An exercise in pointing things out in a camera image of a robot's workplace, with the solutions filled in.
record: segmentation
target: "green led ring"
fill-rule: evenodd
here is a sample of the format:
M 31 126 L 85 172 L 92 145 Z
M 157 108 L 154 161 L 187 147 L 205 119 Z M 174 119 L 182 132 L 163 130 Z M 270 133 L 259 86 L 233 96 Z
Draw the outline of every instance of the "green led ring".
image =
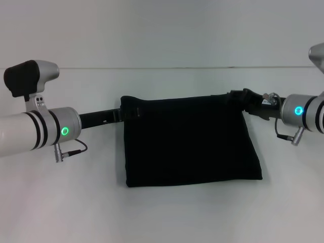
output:
M 62 130 L 61 130 L 61 134 L 62 134 L 63 136 L 66 136 L 68 133 L 69 133 L 69 128 L 67 128 L 67 127 L 63 127 Z

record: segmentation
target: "black pouch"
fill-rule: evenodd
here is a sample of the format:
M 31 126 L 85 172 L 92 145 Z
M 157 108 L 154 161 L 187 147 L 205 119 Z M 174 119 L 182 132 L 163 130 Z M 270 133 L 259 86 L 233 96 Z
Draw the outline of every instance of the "black pouch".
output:
M 123 96 L 127 185 L 262 180 L 242 110 L 227 97 L 144 101 Z

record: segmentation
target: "white wall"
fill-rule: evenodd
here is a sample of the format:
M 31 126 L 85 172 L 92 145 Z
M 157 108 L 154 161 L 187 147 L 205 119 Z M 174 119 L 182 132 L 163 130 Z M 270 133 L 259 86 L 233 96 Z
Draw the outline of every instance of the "white wall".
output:
M 317 0 L 5 0 L 0 71 L 30 59 L 57 62 L 61 74 L 46 84 L 46 103 L 79 113 L 116 108 L 122 95 L 242 88 L 316 95 L 322 73 L 287 66 L 311 65 L 308 49 L 324 41 L 323 7 Z M 226 66 L 272 68 L 147 69 Z M 131 67 L 141 69 L 118 69 Z M 3 82 L 0 100 L 2 115 L 24 111 Z M 123 124 L 84 130 L 89 151 L 64 163 L 55 163 L 53 147 L 1 158 L 0 242 L 322 242 L 323 136 L 305 132 L 296 148 L 275 137 L 273 120 L 246 120 L 262 181 L 129 189 Z

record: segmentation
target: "led indicator light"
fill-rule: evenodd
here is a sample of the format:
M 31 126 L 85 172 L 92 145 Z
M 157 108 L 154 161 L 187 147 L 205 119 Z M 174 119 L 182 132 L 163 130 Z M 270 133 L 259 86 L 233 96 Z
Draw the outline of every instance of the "led indicator light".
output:
M 68 133 L 69 133 L 69 128 L 67 128 L 67 127 L 63 127 L 62 130 L 61 130 L 61 134 L 62 134 L 63 136 L 66 136 Z
M 296 115 L 301 115 L 303 113 L 304 109 L 301 106 L 297 106 L 295 108 L 295 114 Z

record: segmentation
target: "black stripe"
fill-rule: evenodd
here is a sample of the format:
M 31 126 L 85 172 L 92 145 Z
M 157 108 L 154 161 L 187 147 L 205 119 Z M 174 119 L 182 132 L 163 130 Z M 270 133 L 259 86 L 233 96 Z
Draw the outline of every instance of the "black stripe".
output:
M 37 117 L 40 119 L 40 122 L 43 125 L 43 129 L 44 129 L 44 141 L 43 141 L 42 145 L 39 147 L 39 148 L 42 148 L 46 144 L 47 139 L 48 139 L 48 136 L 49 136 L 48 135 L 48 131 L 47 131 L 46 122 L 45 122 L 44 118 L 42 117 L 42 115 L 38 111 L 32 110 L 31 112 L 34 113 L 35 115 L 37 115 Z
M 320 133 L 323 133 L 323 131 L 320 129 L 320 126 L 319 126 L 319 114 L 320 114 L 320 111 L 322 110 L 323 106 L 324 106 L 324 101 L 322 101 L 320 103 L 320 105 L 318 106 L 316 116 L 315 116 L 316 128 Z
M 316 97 L 317 97 L 317 96 L 313 96 L 312 98 L 310 98 L 310 99 L 307 101 L 307 103 L 306 103 L 306 105 L 305 105 L 305 107 L 304 107 L 303 114 L 302 114 L 303 126 L 304 126 L 304 128 L 306 128 L 306 129 L 309 130 L 309 131 L 310 131 L 310 129 L 308 128 L 308 126 L 307 126 L 307 124 L 306 124 L 306 113 L 307 113 L 307 109 L 308 109 L 310 103 L 311 103 L 311 102 L 313 101 L 313 99 L 315 99 Z
M 56 144 L 59 139 L 60 139 L 60 136 L 61 136 L 61 127 L 60 127 L 60 123 L 59 123 L 59 120 L 57 119 L 56 115 L 54 114 L 54 112 L 52 112 L 51 110 L 49 110 L 49 113 L 52 115 L 52 117 L 54 118 L 54 121 L 56 123 L 56 130 L 57 130 L 57 135 L 56 135 L 56 139 L 55 139 L 55 142 L 52 144 Z
M 27 114 L 32 119 L 32 121 L 34 122 L 35 127 L 36 127 L 37 139 L 36 139 L 35 147 L 32 149 L 32 150 L 34 150 L 39 146 L 39 142 L 41 141 L 41 129 L 39 127 L 39 124 L 38 124 L 36 118 L 32 114 L 29 114 L 28 112 L 24 112 L 24 113 Z

